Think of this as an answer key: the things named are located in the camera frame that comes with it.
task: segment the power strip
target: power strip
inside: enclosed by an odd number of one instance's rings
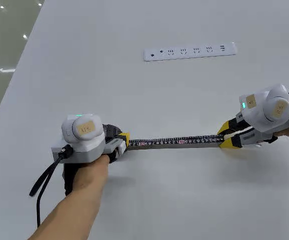
[[[163,47],[155,49],[145,49],[143,60],[159,61],[171,59],[191,59],[203,57],[216,57],[236,55],[237,48],[234,42],[223,44],[191,45],[180,47]]]

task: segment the black strap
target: black strap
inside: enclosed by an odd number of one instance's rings
[[[64,190],[66,196],[72,192],[76,173],[83,165],[83,163],[65,163],[63,165]]]
[[[46,180],[46,178],[48,177],[49,173],[51,172],[51,170],[53,169],[53,166],[55,165],[55,162],[53,162],[44,172],[43,174],[41,174],[41,176],[38,178],[38,180],[34,183],[33,187],[31,188],[31,191],[29,193],[30,197],[33,197],[34,195],[36,195],[36,193],[38,192],[39,188],[41,187],[41,185],[44,183],[44,181]]]

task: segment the forearm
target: forearm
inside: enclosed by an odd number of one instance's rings
[[[99,211],[101,194],[102,189],[94,185],[73,191],[56,206],[30,240],[86,240]]]
[[[109,158],[101,157],[93,165],[79,170],[74,190],[43,221],[29,240],[86,240],[98,214]],[[94,171],[86,180],[85,172]]]

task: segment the socket holes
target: socket holes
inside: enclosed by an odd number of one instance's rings
[[[180,49],[180,53],[181,53],[182,55],[186,55],[188,52],[187,52],[187,49],[186,49],[186,48],[181,48],[181,49]]]
[[[173,50],[173,49],[168,50],[168,55],[169,55],[169,56],[175,55],[174,50]]]
[[[193,52],[194,52],[195,54],[199,54],[199,53],[200,53],[200,48],[199,48],[199,47],[193,48]]]
[[[207,51],[207,53],[212,53],[213,52],[213,48],[211,46],[207,46],[206,47],[206,51]]]

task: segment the beige label sticker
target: beige label sticker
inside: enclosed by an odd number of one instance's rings
[[[275,118],[280,118],[283,112],[287,107],[287,103],[285,101],[279,100],[272,111],[272,116]]]
[[[76,126],[76,129],[78,130],[78,133],[80,135],[91,133],[93,130],[95,130],[95,128],[96,127],[93,121],[88,121],[86,123]]]
[[[255,98],[255,95],[252,94],[250,96],[247,96],[245,98],[246,100],[246,105],[248,106],[248,109],[252,109],[254,108],[255,106],[257,106],[257,103],[256,103],[256,98]]]

